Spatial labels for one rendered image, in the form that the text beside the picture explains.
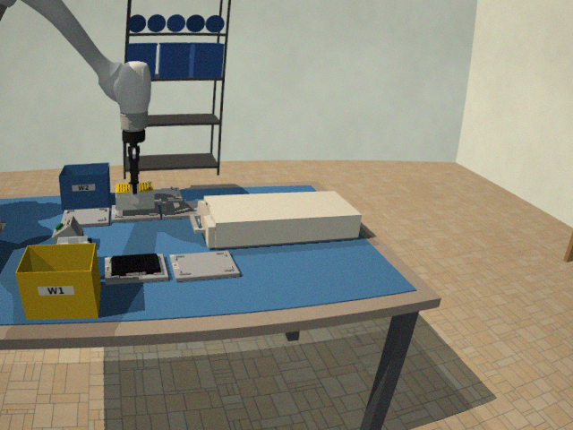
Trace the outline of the blue bench mat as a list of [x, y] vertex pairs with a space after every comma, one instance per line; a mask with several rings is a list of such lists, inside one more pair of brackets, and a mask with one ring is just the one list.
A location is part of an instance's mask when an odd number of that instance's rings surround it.
[[[190, 219], [82, 227], [96, 243], [98, 318], [26, 320], [15, 272], [27, 245], [55, 245], [61, 195], [0, 199], [0, 325], [113, 323], [248, 314], [384, 297], [417, 289], [360, 233], [357, 239], [208, 248]], [[170, 254], [228, 251], [240, 277], [175, 281]], [[163, 254], [169, 280], [106, 285], [105, 258]]]

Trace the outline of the yellow open-top bin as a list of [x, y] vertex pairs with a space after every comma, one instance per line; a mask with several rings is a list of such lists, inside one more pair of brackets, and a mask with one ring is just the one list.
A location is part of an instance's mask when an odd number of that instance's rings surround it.
[[27, 245], [15, 276], [26, 320], [98, 318], [96, 243]]

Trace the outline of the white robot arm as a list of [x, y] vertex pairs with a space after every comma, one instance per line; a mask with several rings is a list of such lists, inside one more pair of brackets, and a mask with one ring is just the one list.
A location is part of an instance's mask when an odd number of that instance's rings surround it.
[[108, 60], [62, 0], [21, 1], [48, 19], [96, 72], [98, 85], [120, 107], [121, 129], [139, 132], [147, 128], [151, 94], [149, 66], [138, 61], [121, 64]]

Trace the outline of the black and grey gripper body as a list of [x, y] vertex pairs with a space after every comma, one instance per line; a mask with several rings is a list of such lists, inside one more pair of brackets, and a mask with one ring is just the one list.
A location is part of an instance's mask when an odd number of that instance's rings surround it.
[[122, 140], [125, 143], [130, 143], [131, 148], [130, 152], [133, 152], [133, 148], [137, 151], [137, 143], [145, 141], [145, 129], [139, 132], [126, 132], [125, 130], [122, 131]]

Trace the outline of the blue open-top bin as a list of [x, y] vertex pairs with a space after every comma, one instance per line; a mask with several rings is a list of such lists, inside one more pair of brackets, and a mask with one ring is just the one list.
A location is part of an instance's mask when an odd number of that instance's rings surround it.
[[109, 162], [64, 165], [59, 175], [62, 210], [109, 207], [108, 166]]

